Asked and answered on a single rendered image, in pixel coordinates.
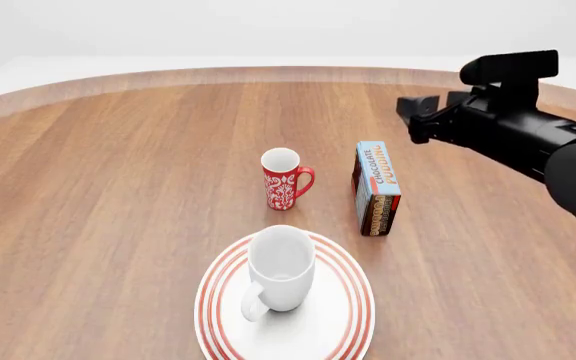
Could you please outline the red patterned mug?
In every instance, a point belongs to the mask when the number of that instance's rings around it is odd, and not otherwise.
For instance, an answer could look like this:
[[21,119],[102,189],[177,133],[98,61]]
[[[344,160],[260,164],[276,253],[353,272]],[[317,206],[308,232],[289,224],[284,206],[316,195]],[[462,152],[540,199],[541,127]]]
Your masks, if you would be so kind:
[[[315,182],[314,170],[311,167],[302,167],[300,156],[292,149],[269,149],[261,156],[260,163],[264,172],[267,205],[271,209],[292,209],[296,200]],[[302,174],[310,176],[310,180],[303,188],[298,188],[298,179]]]

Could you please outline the white mug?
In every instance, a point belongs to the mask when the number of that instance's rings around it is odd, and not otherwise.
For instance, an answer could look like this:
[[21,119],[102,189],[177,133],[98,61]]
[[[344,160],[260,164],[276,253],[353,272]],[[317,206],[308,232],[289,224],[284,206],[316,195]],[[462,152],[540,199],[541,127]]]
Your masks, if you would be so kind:
[[274,225],[256,233],[248,244],[251,284],[240,311],[255,322],[267,311],[291,311],[304,302],[315,272],[316,251],[304,230]]

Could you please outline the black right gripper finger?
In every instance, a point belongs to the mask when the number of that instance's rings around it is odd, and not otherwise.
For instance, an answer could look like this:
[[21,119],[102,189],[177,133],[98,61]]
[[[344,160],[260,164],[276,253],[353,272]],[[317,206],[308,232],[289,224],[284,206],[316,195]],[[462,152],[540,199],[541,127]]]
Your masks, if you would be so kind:
[[404,124],[410,126],[412,116],[425,116],[435,113],[439,107],[438,95],[424,97],[400,97],[397,98],[396,113]]

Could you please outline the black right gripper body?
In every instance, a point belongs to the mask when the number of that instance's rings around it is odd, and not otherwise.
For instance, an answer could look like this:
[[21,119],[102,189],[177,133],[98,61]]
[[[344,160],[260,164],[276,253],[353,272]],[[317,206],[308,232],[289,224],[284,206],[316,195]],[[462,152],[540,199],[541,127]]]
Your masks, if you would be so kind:
[[464,117],[463,105],[472,96],[468,92],[448,92],[446,107],[425,116],[412,116],[408,134],[412,143],[424,144],[438,140],[454,145],[470,145],[474,141],[471,123]]

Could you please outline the white plate with red rings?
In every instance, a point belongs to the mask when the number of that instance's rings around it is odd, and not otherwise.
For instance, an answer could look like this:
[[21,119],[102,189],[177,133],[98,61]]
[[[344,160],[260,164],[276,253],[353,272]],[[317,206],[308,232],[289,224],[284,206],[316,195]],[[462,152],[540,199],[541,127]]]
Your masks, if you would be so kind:
[[194,330],[207,360],[362,360],[375,328],[371,285],[340,245],[310,233],[316,271],[302,305],[246,320],[240,301],[250,282],[249,237],[230,244],[211,263],[194,302]]

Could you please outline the chocolate pudding box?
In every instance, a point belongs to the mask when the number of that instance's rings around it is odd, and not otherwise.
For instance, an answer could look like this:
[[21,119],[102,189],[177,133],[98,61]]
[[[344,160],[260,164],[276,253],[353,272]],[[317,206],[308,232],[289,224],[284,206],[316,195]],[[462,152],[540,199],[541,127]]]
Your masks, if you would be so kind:
[[387,236],[402,194],[383,141],[357,143],[351,180],[360,234]]

